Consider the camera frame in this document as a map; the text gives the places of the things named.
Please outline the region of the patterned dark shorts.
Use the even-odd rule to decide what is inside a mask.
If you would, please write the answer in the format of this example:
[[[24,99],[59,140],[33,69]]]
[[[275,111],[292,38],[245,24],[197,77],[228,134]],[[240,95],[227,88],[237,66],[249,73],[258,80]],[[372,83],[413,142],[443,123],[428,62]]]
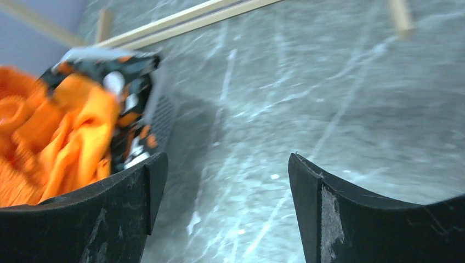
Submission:
[[[122,109],[110,144],[113,173],[138,164],[158,150],[151,119],[159,91],[153,74],[160,61],[160,56],[154,53],[113,59],[67,59],[50,67],[40,77],[48,84],[50,94],[56,93],[66,77],[75,74],[116,95]]]

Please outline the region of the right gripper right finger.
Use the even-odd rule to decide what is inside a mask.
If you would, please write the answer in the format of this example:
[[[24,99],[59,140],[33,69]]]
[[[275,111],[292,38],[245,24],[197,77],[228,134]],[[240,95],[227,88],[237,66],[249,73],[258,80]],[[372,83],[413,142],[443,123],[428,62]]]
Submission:
[[[306,262],[464,262],[464,196],[403,202],[296,153],[288,175]]]

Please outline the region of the orange shorts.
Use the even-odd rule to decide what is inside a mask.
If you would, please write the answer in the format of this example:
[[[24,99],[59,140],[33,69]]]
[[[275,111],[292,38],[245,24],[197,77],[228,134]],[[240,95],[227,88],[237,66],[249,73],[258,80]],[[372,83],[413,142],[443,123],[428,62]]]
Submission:
[[[1,207],[36,205],[111,173],[116,98],[77,74],[53,95],[47,85],[1,68]]]

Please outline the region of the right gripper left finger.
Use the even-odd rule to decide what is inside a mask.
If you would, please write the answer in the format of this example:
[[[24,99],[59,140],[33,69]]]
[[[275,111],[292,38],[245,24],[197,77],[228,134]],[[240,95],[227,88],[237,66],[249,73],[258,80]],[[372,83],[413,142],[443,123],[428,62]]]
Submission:
[[[38,205],[1,209],[1,262],[140,262],[167,175],[158,152]]]

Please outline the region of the white plastic basket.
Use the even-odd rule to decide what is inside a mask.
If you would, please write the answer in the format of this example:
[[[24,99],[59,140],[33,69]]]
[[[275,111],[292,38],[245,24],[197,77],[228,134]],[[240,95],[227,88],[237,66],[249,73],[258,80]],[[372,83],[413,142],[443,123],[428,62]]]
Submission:
[[[125,55],[142,54],[143,52],[122,49],[79,47],[70,49],[60,61],[74,59],[117,59]],[[151,127],[156,134],[159,151],[166,150],[178,111],[178,105],[173,98],[172,91],[166,84],[167,70],[166,63],[160,62],[158,68],[151,74],[151,78],[155,82],[154,99],[157,99],[157,105],[150,108],[153,112],[149,116],[152,118]]]

